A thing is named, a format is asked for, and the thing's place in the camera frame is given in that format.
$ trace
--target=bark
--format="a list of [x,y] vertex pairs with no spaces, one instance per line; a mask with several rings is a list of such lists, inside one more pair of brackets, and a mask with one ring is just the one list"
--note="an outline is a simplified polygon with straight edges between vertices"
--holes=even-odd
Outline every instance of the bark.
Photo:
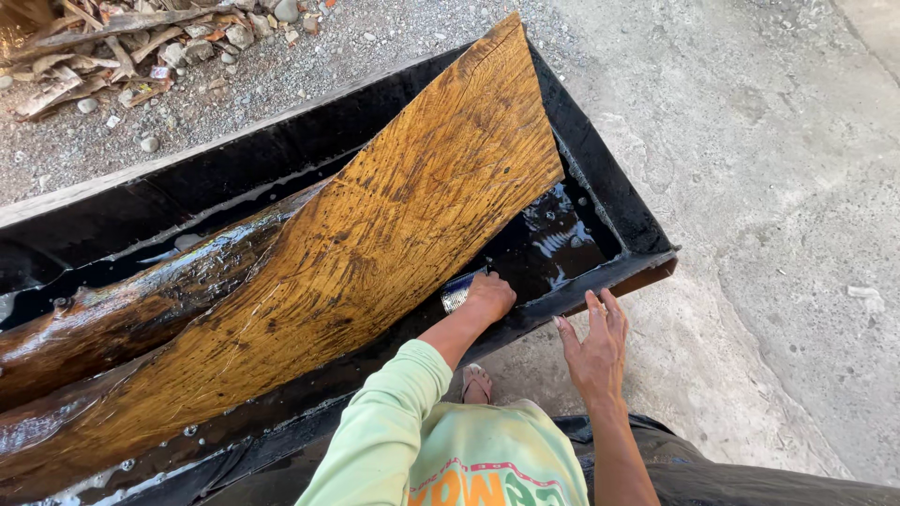
[[0,334],[0,411],[168,342],[247,278],[284,222],[327,181],[124,281],[80,288],[54,312]]

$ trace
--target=hand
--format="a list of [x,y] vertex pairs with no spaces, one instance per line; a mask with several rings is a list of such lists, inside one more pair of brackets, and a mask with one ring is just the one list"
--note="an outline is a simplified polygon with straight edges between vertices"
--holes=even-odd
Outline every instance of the hand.
[[483,318],[489,324],[503,318],[516,302],[516,292],[509,288],[509,283],[500,279],[500,275],[492,272],[489,275],[478,273],[469,286],[469,295],[459,309],[465,308],[476,318]]
[[588,304],[590,330],[584,342],[572,324],[563,316],[554,316],[553,322],[562,339],[562,352],[569,364],[569,375],[575,388],[590,411],[592,407],[615,407],[622,411],[622,375],[625,369],[625,335],[628,319],[618,305],[616,297],[604,288],[597,296],[588,290],[584,301]]

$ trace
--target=sleeve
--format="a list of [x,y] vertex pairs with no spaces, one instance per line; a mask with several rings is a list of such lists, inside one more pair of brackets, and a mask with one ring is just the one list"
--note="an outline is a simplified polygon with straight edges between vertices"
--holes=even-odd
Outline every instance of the sleeve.
[[453,371],[431,345],[413,339],[369,376],[341,414],[325,458],[296,506],[405,502],[419,455],[422,421]]

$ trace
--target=wooden trough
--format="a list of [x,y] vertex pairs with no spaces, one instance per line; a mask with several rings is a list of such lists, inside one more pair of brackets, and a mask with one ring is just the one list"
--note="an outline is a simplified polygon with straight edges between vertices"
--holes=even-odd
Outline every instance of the wooden trough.
[[[56,310],[67,307],[79,286],[102,290],[139,275],[179,238],[213,237],[334,176],[467,49],[414,60],[214,142],[5,208],[0,294],[7,294],[12,310],[0,329],[36,321],[54,311],[53,301]],[[677,263],[676,249],[587,117],[537,52],[532,49],[530,56],[564,179],[459,269],[464,274],[488,266],[518,293],[517,306],[479,338],[462,363],[555,314],[579,310],[587,289],[606,286],[625,294],[670,276]],[[452,265],[455,252],[433,255]],[[75,488],[61,492],[64,481],[53,480],[19,486],[10,477],[0,481],[0,490],[8,503],[54,495],[77,497],[82,504],[103,498],[127,504],[201,501],[332,431],[364,379],[444,315],[434,292],[368,344],[185,427],[182,435],[119,466],[98,469]],[[4,337],[0,333],[0,343]],[[0,387],[3,381],[0,375]]]

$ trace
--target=log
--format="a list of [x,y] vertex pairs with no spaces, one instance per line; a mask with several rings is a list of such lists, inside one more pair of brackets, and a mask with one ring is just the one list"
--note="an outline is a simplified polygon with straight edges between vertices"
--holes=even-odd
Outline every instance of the log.
[[0,494],[60,490],[363,346],[562,179],[512,14],[287,221],[235,292],[102,402],[3,455]]
[[81,287],[69,300],[59,301],[54,312],[0,334],[0,411],[167,343],[243,283],[284,222],[329,180],[119,283]]

